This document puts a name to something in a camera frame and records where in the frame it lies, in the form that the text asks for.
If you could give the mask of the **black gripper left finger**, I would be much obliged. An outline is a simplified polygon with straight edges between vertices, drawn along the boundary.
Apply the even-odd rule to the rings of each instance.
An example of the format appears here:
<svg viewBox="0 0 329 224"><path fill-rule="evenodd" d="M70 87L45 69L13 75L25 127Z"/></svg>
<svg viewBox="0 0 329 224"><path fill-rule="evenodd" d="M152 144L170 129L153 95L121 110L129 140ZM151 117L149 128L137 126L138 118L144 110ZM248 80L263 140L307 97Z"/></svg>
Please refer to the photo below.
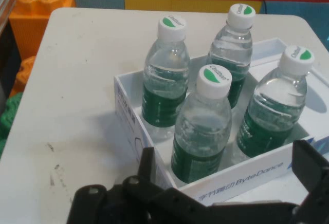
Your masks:
<svg viewBox="0 0 329 224"><path fill-rule="evenodd" d="M67 223L210 223L209 209L175 188L154 183L155 150L144 148L138 173L110 190L94 184L76 191Z"/></svg>

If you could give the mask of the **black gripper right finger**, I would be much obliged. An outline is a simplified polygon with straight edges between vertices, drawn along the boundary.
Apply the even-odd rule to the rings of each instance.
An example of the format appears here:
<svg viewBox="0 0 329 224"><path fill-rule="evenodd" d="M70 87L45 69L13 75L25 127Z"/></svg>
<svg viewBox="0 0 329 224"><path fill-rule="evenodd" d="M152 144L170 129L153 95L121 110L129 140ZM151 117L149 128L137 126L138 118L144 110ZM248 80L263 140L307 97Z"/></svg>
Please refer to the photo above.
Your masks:
<svg viewBox="0 0 329 224"><path fill-rule="evenodd" d="M292 170L308 191L292 223L328 223L328 161L305 140L293 142Z"/></svg>

